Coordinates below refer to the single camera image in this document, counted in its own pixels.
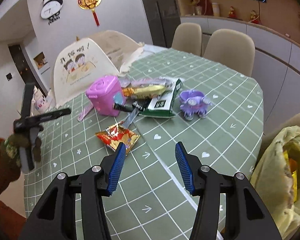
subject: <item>clock face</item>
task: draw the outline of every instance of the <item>clock face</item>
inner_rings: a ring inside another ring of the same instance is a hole
[[[41,17],[43,19],[48,19],[57,12],[59,12],[61,8],[62,4],[60,4],[58,1],[47,2],[42,8]]]

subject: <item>black door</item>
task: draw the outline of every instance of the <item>black door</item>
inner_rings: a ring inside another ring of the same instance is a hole
[[[31,69],[29,68],[29,65],[26,61],[25,56],[23,55],[20,45],[9,46],[9,51],[13,59],[13,62],[16,65],[17,70],[24,83],[34,83],[35,86],[38,89],[40,89],[41,92],[44,94],[44,90],[42,90],[39,83],[35,79]]]
[[[153,45],[170,48],[180,17],[176,0],[142,0]]]

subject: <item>red tassel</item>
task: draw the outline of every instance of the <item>red tassel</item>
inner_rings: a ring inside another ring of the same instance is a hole
[[[100,23],[99,23],[99,20],[98,20],[98,17],[97,17],[97,14],[96,14],[95,10],[92,10],[92,13],[93,13],[93,16],[94,16],[94,19],[96,21],[97,26],[100,26]]]

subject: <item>red snack wrapper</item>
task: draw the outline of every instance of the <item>red snack wrapper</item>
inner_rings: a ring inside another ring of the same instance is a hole
[[[122,123],[123,121],[109,126],[106,130],[97,132],[96,136],[114,152],[116,151],[119,143],[123,142],[126,145],[126,154],[128,154],[140,138],[140,135],[124,128],[121,125]]]

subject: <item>green snack bag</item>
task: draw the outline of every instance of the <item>green snack bag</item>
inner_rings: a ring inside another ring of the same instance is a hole
[[[178,91],[182,87],[182,81],[179,78],[164,78],[169,81],[166,85],[167,90],[160,97],[147,100],[145,111],[140,112],[139,115],[157,118],[172,118],[175,116],[172,109]]]

